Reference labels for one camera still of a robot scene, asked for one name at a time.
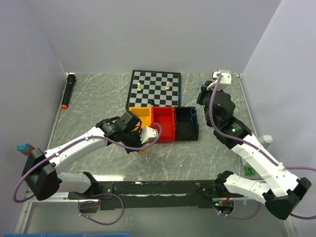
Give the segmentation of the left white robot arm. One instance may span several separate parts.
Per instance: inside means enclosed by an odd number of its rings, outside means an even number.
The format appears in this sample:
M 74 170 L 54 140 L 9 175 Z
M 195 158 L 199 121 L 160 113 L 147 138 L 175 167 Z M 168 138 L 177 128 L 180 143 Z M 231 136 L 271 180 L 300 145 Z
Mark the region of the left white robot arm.
M 93 198 L 102 187 L 89 172 L 66 173 L 67 166 L 89 153 L 122 143 L 127 153 L 139 150 L 157 132 L 142 127 L 140 118 L 131 111 L 121 117 L 103 119 L 89 131 L 72 141 L 47 150 L 29 153 L 22 175 L 37 200 L 45 200 L 57 192 L 74 192 Z

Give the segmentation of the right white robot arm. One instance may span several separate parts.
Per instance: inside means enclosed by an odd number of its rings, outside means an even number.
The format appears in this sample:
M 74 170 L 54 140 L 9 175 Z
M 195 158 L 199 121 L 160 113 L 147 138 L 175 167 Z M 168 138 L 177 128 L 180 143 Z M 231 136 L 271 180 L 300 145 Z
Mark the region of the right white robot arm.
M 253 132 L 234 116 L 231 96 L 211 81 L 201 86 L 197 103 L 202 105 L 206 124 L 215 137 L 239 155 L 263 179 L 263 182 L 242 178 L 231 171 L 220 173 L 215 190 L 219 196 L 242 195 L 265 205 L 275 217 L 286 220 L 312 186 L 306 177 L 299 178 L 278 162 L 258 141 Z

